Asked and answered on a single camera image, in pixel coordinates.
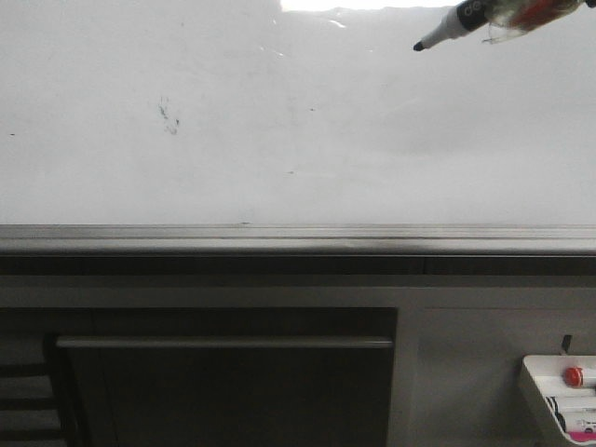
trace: marker tray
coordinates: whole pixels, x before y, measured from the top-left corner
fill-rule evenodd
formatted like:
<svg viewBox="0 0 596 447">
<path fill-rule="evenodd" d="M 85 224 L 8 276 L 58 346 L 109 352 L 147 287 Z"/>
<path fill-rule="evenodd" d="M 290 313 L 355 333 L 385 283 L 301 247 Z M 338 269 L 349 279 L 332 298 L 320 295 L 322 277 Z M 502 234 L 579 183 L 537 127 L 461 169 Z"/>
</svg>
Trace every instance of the marker tray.
<svg viewBox="0 0 596 447">
<path fill-rule="evenodd" d="M 547 402 L 548 397 L 596 397 L 596 390 L 593 387 L 572 388 L 563 381 L 563 372 L 574 366 L 596 368 L 596 356 L 526 356 L 523 358 L 519 381 L 521 392 L 549 447 L 596 446 L 596 440 L 575 440 L 565 433 L 555 412 Z"/>
</svg>

